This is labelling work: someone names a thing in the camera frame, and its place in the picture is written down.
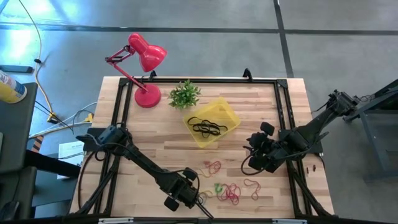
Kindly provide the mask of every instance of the table leg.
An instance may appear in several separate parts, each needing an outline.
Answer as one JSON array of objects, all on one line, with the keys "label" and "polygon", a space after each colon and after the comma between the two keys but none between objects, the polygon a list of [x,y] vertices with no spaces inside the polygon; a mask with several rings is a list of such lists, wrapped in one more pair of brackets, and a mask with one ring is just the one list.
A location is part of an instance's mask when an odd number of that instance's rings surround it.
[{"label": "table leg", "polygon": [[53,172],[66,177],[78,177],[80,171],[80,166],[44,156],[30,150],[26,150],[25,166],[36,167],[39,170]]}]

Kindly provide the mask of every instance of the red desk lamp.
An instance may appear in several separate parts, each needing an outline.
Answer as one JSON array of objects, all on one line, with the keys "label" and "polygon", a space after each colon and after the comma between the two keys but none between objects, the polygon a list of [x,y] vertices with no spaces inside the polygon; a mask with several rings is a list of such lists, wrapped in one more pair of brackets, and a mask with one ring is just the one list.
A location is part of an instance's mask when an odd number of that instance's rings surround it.
[{"label": "red desk lamp", "polygon": [[121,50],[110,57],[106,57],[105,61],[121,72],[125,77],[130,79],[140,89],[136,91],[134,98],[139,106],[143,108],[151,108],[160,101],[160,90],[153,84],[141,84],[134,77],[118,66],[119,62],[132,56],[134,53],[139,54],[139,61],[144,72],[150,72],[155,69],[166,57],[167,51],[162,47],[148,44],[139,34],[131,34],[128,38],[129,45],[124,46]]}]

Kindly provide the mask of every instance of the lamp base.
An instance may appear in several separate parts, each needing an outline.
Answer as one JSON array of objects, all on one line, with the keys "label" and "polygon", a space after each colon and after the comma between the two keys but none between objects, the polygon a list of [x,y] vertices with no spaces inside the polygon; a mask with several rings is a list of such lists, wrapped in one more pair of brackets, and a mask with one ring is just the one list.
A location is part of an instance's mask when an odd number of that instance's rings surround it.
[{"label": "lamp base", "polygon": [[159,87],[153,84],[146,84],[144,87],[148,91],[140,88],[134,94],[137,104],[143,108],[151,108],[156,106],[161,98]]}]

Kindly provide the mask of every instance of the lamp shade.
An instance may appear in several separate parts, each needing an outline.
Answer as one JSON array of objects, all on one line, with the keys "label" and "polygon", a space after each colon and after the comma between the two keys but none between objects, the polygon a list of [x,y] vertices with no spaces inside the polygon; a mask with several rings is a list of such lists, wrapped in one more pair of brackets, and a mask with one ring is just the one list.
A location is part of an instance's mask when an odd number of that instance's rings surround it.
[{"label": "lamp shade", "polygon": [[165,49],[148,44],[139,34],[131,34],[128,41],[129,45],[139,54],[139,61],[144,72],[155,69],[167,55]]}]

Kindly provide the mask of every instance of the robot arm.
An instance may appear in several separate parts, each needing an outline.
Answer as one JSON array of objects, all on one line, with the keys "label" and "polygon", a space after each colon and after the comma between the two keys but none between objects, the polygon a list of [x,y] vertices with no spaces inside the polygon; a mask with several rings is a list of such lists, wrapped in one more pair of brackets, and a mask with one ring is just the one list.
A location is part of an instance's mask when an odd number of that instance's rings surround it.
[{"label": "robot arm", "polygon": [[274,127],[263,122],[260,127],[263,132],[253,133],[247,139],[251,147],[244,146],[251,152],[245,159],[245,161],[249,159],[249,167],[258,171],[275,172],[286,159],[297,160],[307,153],[322,152],[320,140],[327,135],[327,133],[321,134],[322,129],[335,118],[354,113],[358,104],[345,92],[337,90],[329,97],[323,105],[326,109],[308,124],[291,130],[279,130],[278,141],[268,138],[268,135],[273,135]]}]

